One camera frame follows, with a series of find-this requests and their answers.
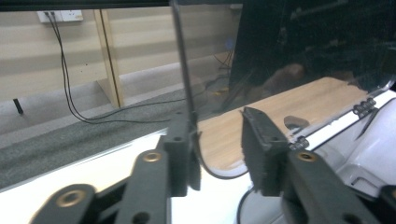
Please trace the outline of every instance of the metal hinge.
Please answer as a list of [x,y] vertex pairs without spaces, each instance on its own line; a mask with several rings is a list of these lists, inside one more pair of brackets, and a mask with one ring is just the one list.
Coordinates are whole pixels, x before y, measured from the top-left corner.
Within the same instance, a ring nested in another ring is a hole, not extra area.
[[289,144],[289,148],[291,150],[306,149],[308,147],[309,142],[304,136],[300,136],[299,138],[297,138],[297,141],[295,141],[295,143]]
[[370,97],[366,101],[362,101],[359,105],[354,105],[352,111],[359,116],[359,119],[362,119],[375,110],[375,104],[376,101]]

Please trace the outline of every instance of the wall outlet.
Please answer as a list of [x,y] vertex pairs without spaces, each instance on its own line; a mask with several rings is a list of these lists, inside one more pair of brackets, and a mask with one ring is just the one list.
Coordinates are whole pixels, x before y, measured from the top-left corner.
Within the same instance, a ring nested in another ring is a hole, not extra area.
[[65,10],[61,11],[62,18],[64,21],[82,21],[81,10]]
[[56,21],[63,21],[61,11],[37,11],[38,18],[41,22],[50,22],[50,19],[45,14],[46,12],[49,13],[50,18],[54,21],[53,16],[50,14],[51,12],[55,13],[55,20]]
[[51,12],[55,13],[56,21],[82,21],[82,12],[81,10],[63,10],[63,11],[37,11],[38,18],[41,22],[50,22],[50,19],[47,17],[46,12],[49,13],[52,21],[54,21],[53,16],[50,14]]

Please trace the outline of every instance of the brass screw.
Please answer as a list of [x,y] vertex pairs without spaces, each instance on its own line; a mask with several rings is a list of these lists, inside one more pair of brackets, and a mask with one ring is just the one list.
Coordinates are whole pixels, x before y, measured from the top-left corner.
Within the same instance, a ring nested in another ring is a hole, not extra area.
[[158,152],[150,152],[143,157],[144,161],[158,161],[161,159],[161,154]]
[[315,161],[317,159],[317,156],[310,152],[300,152],[297,157],[302,161]]
[[85,191],[81,189],[74,189],[61,195],[56,204],[60,207],[70,207],[80,203],[85,198]]

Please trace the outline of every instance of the transparent plastic panel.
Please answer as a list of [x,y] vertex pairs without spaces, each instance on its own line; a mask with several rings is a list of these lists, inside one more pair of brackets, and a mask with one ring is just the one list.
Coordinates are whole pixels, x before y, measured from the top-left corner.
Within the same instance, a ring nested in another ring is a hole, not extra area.
[[393,1],[178,0],[174,11],[213,175],[246,171],[243,106],[266,113],[293,142],[393,83]]

